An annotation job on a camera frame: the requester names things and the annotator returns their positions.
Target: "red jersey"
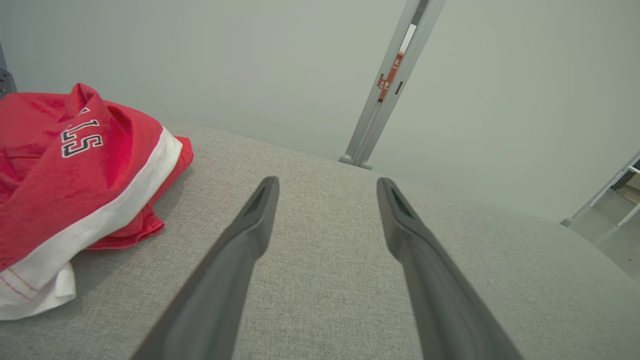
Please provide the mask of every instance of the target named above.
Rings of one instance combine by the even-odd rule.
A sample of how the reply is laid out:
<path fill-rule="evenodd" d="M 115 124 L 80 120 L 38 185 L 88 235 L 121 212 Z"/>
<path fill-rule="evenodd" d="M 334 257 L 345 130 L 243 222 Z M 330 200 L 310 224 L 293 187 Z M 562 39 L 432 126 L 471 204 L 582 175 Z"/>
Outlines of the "red jersey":
<path fill-rule="evenodd" d="M 187 138 L 86 85 L 0 100 L 0 320 L 73 299 L 78 252 L 160 231 L 153 203 L 192 159 Z"/>

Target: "gray fabric surface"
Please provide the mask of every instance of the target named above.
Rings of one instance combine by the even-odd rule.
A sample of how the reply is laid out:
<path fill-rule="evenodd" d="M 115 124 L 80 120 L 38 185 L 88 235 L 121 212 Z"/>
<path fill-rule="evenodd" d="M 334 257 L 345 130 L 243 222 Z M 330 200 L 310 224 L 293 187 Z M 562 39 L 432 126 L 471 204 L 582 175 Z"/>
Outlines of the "gray fabric surface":
<path fill-rule="evenodd" d="M 385 247 L 378 174 L 185 124 L 195 159 L 157 203 L 163 232 L 83 253 L 77 298 L 0 322 L 0 359 L 127 359 L 265 176 L 280 178 L 271 243 L 254 269 L 236 359 L 416 359 L 402 268 Z M 635 359 L 640 288 L 558 224 L 397 181 L 530 359 Z"/>

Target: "couch cushion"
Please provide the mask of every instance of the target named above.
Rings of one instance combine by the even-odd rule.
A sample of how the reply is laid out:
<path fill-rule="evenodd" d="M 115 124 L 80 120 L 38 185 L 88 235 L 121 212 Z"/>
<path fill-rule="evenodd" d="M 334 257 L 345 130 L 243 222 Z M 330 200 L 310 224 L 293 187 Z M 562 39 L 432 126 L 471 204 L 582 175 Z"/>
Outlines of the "couch cushion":
<path fill-rule="evenodd" d="M 1 359 L 127 359 L 260 180 L 280 178 L 236 359 L 421 358 L 401 265 L 388 252 L 375 172 L 215 129 L 165 124 L 195 158 L 155 211 L 163 232 L 72 260 L 77 298 L 0 323 Z M 396 181 L 528 358 L 640 351 L 640 288 L 545 220 Z"/>

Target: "gray metal bar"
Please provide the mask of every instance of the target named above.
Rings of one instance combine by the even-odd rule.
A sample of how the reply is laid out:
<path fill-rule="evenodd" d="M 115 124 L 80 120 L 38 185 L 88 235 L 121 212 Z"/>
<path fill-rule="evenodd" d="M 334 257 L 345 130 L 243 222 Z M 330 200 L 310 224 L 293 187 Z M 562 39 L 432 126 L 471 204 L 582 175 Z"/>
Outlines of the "gray metal bar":
<path fill-rule="evenodd" d="M 615 175 L 613 175 L 613 177 L 604 185 L 604 187 L 600 188 L 600 190 L 598 192 L 596 192 L 594 194 L 594 196 L 592 196 L 589 201 L 587 201 L 587 203 L 585 203 L 585 205 L 583 205 L 578 211 L 575 212 L 575 214 L 573 214 L 572 217 L 570 218 L 566 218 L 564 219 L 561 224 L 565 225 L 565 224 L 571 224 L 573 222 L 573 219 L 575 217 L 578 216 L 578 214 L 582 213 L 582 211 L 584 211 L 584 209 L 592 206 L 594 204 L 594 200 L 597 200 L 597 198 L 599 198 L 600 194 L 602 192 L 604 192 L 606 189 L 611 187 L 611 184 L 614 182 L 614 180 L 620 176 L 620 172 L 626 172 L 629 168 L 629 166 L 635 165 L 636 163 L 640 162 L 640 151 L 638 153 L 636 153 L 636 155 L 634 155 L 633 158 L 629 159 L 629 161 L 627 161 L 626 164 L 624 164 L 624 166 L 620 169 L 620 171 L 618 171 Z"/>
<path fill-rule="evenodd" d="M 0 44 L 0 68 L 6 69 L 6 61 L 4 60 L 4 53 L 2 52 L 2 44 Z"/>
<path fill-rule="evenodd" d="M 403 60 L 400 63 L 400 66 L 398 66 L 396 76 L 391 84 L 389 84 L 390 89 L 398 89 L 398 91 L 396 94 L 391 91 L 387 93 L 387 96 L 382 102 L 382 106 L 371 125 L 367 138 L 358 150 L 358 153 L 353 157 L 354 165 L 371 168 L 371 164 L 367 162 L 369 160 L 369 156 L 371 156 L 378 139 L 380 139 L 380 135 L 382 134 L 385 125 L 387 125 L 389 116 L 391 116 L 391 112 L 396 106 L 398 98 L 400 98 L 402 91 L 406 88 L 409 75 L 411 75 L 411 72 L 418 61 L 418 57 L 429 39 L 431 31 L 438 20 L 438 16 L 440 16 L 440 12 L 444 7 L 445 2 L 446 0 L 429 0 L 427 3 L 426 8 L 424 9 L 424 14 L 420 18 L 420 22 L 418 22 L 415 33 L 413 34 L 413 38 L 404 53 Z"/>
<path fill-rule="evenodd" d="M 14 92 L 17 92 L 17 89 L 15 88 L 15 80 L 6 68 L 2 44 L 0 44 L 0 99 Z"/>
<path fill-rule="evenodd" d="M 418 9 L 418 5 L 420 5 L 420 0 L 407 0 L 404 6 L 404 10 L 400 16 L 400 21 L 398 22 L 394 35 L 389 43 L 387 53 L 385 54 L 384 59 L 382 59 L 380 69 L 378 70 L 373 81 L 373 86 L 369 91 L 367 102 L 364 105 L 364 109 L 362 109 L 358 124 L 356 125 L 353 135 L 351 136 L 351 141 L 349 141 L 349 145 L 347 146 L 347 151 L 345 155 L 340 157 L 340 162 L 342 163 L 354 164 L 353 158 L 358 150 L 358 146 L 360 145 L 362 138 L 366 135 L 365 130 L 367 129 L 367 123 L 369 122 L 371 113 L 380 98 L 380 93 L 382 92 L 382 89 L 378 88 L 380 74 L 388 75 L 391 71 L 391 66 L 393 66 L 393 63 L 396 60 L 396 56 L 400 50 L 400 45 L 402 45 L 406 31 L 409 29 L 413 16 Z"/>

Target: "white wall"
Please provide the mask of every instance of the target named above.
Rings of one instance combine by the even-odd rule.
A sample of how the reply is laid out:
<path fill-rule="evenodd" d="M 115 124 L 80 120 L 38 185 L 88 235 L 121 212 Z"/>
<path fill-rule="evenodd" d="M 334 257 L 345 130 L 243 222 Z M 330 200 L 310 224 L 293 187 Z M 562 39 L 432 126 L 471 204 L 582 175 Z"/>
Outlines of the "white wall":
<path fill-rule="evenodd" d="M 639 136 L 640 1 L 447 0 L 370 162 L 559 222 Z"/>
<path fill-rule="evenodd" d="M 405 0 L 1 0 L 18 90 L 344 154 Z"/>

